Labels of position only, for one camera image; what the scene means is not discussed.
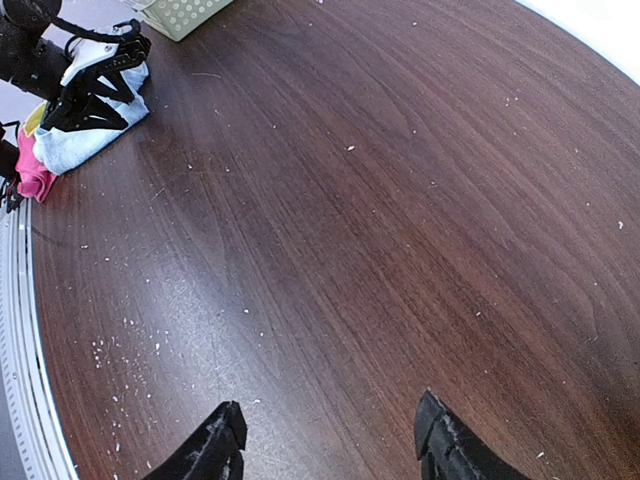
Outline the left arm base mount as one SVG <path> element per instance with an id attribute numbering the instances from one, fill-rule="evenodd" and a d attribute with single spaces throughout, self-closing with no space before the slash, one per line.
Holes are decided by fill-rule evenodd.
<path id="1" fill-rule="evenodd" d="M 17 210 L 24 197 L 18 192 L 20 175 L 16 169 L 20 152 L 17 146 L 5 139 L 10 128 L 14 129 L 18 137 L 19 121 L 12 121 L 1 125 L 1 205 L 7 213 Z"/>

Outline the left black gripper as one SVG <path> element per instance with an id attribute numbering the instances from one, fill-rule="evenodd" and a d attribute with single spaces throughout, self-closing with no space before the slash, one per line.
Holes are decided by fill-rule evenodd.
<path id="1" fill-rule="evenodd" d="M 1 3 L 1 80 L 39 98 L 57 98 L 65 88 L 62 77 L 71 56 L 43 37 L 55 25 L 74 40 L 88 39 L 90 32 L 59 16 L 61 1 L 3 1 Z M 129 126 L 114 108 L 101 99 L 130 104 L 134 93 L 120 72 L 83 70 L 74 77 L 85 103 L 62 99 L 47 106 L 42 128 L 65 133 Z"/>

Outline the light blue towel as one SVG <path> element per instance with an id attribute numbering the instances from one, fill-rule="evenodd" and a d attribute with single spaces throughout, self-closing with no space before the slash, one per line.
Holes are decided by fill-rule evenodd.
<path id="1" fill-rule="evenodd" d="M 149 114 L 139 93 L 148 76 L 146 63 L 125 70 L 122 77 L 133 91 L 134 101 L 126 104 L 106 100 L 106 104 L 127 122 L 124 130 L 90 129 L 67 133 L 56 128 L 38 128 L 35 131 L 34 156 L 55 175 L 62 175 L 85 163 Z"/>

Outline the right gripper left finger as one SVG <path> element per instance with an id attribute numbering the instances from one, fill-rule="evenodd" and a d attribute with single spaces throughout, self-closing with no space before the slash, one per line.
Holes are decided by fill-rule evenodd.
<path id="1" fill-rule="evenodd" d="M 244 477 L 247 425 L 236 401 L 225 401 L 144 480 L 219 480 Z"/>

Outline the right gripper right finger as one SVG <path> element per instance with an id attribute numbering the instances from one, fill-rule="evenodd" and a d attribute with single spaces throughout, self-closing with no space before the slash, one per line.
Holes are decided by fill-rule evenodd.
<path id="1" fill-rule="evenodd" d="M 430 389 L 415 414 L 414 439 L 422 479 L 527 479 L 491 450 Z"/>

